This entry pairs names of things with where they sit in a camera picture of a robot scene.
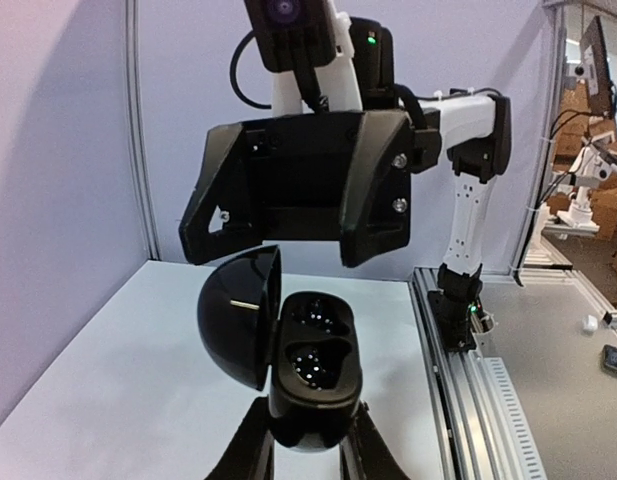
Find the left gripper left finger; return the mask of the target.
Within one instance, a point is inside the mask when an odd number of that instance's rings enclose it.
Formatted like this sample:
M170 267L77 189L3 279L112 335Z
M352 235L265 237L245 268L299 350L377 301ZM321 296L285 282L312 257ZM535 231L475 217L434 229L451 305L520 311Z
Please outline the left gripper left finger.
M268 399L253 400L220 460L206 480L273 480L275 440L268 424Z

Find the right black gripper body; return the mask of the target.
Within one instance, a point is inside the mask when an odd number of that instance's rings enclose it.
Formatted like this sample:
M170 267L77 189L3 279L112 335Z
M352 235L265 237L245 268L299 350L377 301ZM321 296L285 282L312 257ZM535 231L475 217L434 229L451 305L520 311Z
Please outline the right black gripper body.
M363 114L240 121L247 212L242 240L339 240L341 204Z

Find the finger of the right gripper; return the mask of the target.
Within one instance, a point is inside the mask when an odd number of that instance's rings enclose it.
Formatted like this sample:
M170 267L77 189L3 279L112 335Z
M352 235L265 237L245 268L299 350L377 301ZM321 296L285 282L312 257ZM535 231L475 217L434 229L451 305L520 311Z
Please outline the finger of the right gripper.
M243 170L241 160L248 150L241 123L217 126L207 133L202 167L179 225L179 237L188 263L203 265L253 246L253 227L247 221L226 230L209 231L216 207L230 186L248 196L245 180L231 176Z
M406 247L407 212L393 202L410 199L410 177L394 159L406 154L411 130L403 111L368 111L361 115L340 207L340 256L347 268Z

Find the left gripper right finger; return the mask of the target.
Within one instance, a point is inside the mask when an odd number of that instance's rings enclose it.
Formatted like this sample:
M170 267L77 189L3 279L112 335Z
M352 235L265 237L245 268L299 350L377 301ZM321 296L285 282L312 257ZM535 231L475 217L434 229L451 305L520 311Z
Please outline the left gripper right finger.
M346 437L339 445L340 478L343 480L409 480L391 454L369 406L362 402Z

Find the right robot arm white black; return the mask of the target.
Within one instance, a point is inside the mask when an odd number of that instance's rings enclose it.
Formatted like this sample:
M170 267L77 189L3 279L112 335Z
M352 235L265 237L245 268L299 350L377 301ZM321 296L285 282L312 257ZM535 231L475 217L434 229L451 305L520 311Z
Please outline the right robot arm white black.
M253 16L267 69L288 74L298 113L217 126L179 235L201 265L267 240L335 241L343 265L405 247L410 180L451 162L451 237L428 294L449 352L475 346L481 243L491 189L511 153L511 106L498 93L454 90L432 101L395 82L391 36L376 22L302 13Z

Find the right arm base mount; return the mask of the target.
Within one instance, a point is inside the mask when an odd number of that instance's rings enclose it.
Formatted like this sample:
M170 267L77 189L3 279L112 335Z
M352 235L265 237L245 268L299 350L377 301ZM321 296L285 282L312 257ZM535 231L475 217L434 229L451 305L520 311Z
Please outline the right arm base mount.
M446 352L476 350L495 327L493 315L483 308L479 297L472 302L457 301L440 290L430 290L427 300Z

